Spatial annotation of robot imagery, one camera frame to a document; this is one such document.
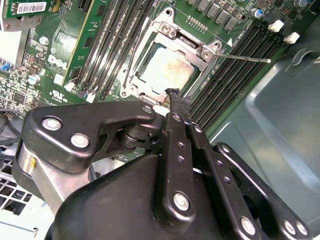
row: ram slot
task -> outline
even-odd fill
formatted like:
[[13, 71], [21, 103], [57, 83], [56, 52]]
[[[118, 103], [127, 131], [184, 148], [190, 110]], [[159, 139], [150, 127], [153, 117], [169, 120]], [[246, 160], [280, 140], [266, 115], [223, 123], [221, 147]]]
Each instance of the ram slot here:
[[103, 53], [104, 48], [108, 47], [112, 40], [113, 34], [116, 31], [116, 26], [118, 25], [117, 21], [125, 11], [128, 0], [115, 0], [111, 1], [111, 4], [112, 5], [108, 7], [104, 19], [102, 20], [100, 31], [95, 38], [89, 56], [79, 75], [79, 79], [81, 79], [80, 85], [84, 88], [94, 84], [95, 78], [93, 76], [96, 75], [100, 67], [101, 54]]
[[[280, 48], [279, 42], [280, 39], [268, 32], [265, 25], [254, 22], [230, 54], [271, 58]], [[262, 63], [225, 59], [192, 103], [192, 120], [207, 130], [237, 99], [263, 66]]]
[[104, 82], [101, 85], [101, 88], [99, 91], [100, 93], [102, 93], [102, 98], [105, 98], [108, 95], [112, 85], [117, 79], [117, 75], [122, 65], [124, 64], [134, 42], [138, 40], [139, 34], [143, 28], [143, 24], [146, 21], [148, 13], [151, 10], [151, 7], [153, 6], [153, 3], [154, 3], [153, 0], [145, 0], [143, 2], [143, 6], [142, 5], [139, 6], [139, 8], [137, 9], [137, 14], [134, 18], [134, 21], [130, 26], [130, 31], [127, 32], [125, 38], [121, 42], [121, 48], [117, 52], [117, 54], [119, 55], [119, 58], [115, 60], [114, 67], [112, 68], [109, 78], [107, 78], [108, 76], [107, 71], [105, 71], [105, 74], [101, 76], [101, 78], [104, 79]]
[[128, 14], [119, 22], [118, 26], [118, 34], [114, 36], [112, 44], [109, 46], [107, 54], [103, 56], [101, 61], [102, 68], [101, 71], [95, 76], [97, 79], [95, 85], [91, 86], [89, 90], [94, 90], [99, 88], [99, 90], [103, 87], [104, 82], [108, 78], [108, 72], [110, 67], [113, 65], [113, 61], [116, 58], [117, 54], [122, 51], [122, 42], [126, 40], [126, 35], [132, 32], [132, 25], [135, 24], [135, 18], [137, 17], [137, 12], [141, 7], [141, 4], [144, 0], [137, 0], [134, 4], [127, 9]]

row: green circuit board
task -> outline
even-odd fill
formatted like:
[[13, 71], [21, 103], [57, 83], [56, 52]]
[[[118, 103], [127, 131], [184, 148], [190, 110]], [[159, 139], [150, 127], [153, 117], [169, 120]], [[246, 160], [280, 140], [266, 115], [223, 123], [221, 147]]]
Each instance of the green circuit board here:
[[[57, 12], [46, 14], [36, 27], [29, 30], [23, 63], [14, 69], [0, 70], [0, 103], [2, 108], [14, 109], [25, 115], [28, 111], [42, 106], [59, 106], [86, 103], [86, 96], [81, 93], [82, 86], [75, 85], [69, 91], [64, 88], [75, 77], [75, 71], [84, 66], [98, 31], [102, 26], [104, 16], [108, 11], [110, 0], [92, 0], [84, 10], [80, 0], [65, 0], [58, 5]], [[200, 4], [203, 0], [154, 0], [148, 17], [152, 21], [166, 8], [174, 11], [173, 22], [181, 29], [202, 41], [210, 44], [215, 40], [222, 43], [221, 53], [229, 54], [240, 42], [250, 28], [255, 17], [253, 9], [260, 9], [264, 15], [276, 11], [279, 18], [290, 25], [293, 32], [301, 33], [314, 19], [315, 14], [305, 8], [297, 8], [293, 1], [285, 0], [212, 0], [210, 5], [218, 7], [219, 12], [214, 17], [209, 16], [209, 6], [203, 10]], [[53, 6], [51, 1], [46, 5]], [[282, 46], [272, 56], [272, 61], [286, 50]], [[125, 61], [118, 71], [115, 81], [105, 98], [96, 98], [95, 102], [124, 101], [134, 97], [123, 98], [120, 94], [121, 80], [128, 70], [132, 49], [125, 56]], [[224, 62], [218, 58], [215, 68], [208, 75], [214, 74]], [[243, 97], [256, 84], [265, 72], [272, 66], [266, 65], [252, 80], [252, 83], [243, 92]], [[30, 76], [39, 76], [37, 84], [30, 84]], [[192, 75], [185, 85], [184, 91], [193, 86], [197, 76]], [[206, 82], [194, 89], [192, 98], [195, 99]], [[238, 104], [238, 98], [231, 108], [223, 114], [219, 121], [210, 129], [210, 132], [221, 122]]]

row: motherboard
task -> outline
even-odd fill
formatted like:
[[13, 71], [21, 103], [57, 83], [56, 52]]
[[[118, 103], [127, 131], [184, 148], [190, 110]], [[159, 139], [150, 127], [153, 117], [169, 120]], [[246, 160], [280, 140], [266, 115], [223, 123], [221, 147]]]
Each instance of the motherboard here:
[[192, 99], [192, 120], [211, 134], [299, 40], [319, 4], [2, 0], [0, 11], [1, 108], [23, 118], [46, 106], [166, 105], [165, 90], [178, 88]]

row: black plastic bracket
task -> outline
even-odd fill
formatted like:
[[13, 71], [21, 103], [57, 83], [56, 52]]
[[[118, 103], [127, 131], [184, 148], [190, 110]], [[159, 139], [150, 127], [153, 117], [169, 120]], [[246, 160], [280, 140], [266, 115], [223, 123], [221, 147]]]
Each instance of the black plastic bracket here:
[[[46, 129], [42, 125], [46, 118], [57, 119], [62, 127]], [[41, 107], [27, 114], [21, 137], [25, 146], [40, 158], [65, 172], [80, 173], [92, 161], [108, 156], [107, 150], [119, 129], [150, 124], [155, 119], [152, 107], [142, 101]], [[87, 147], [71, 143], [72, 135], [78, 133], [89, 139]]]

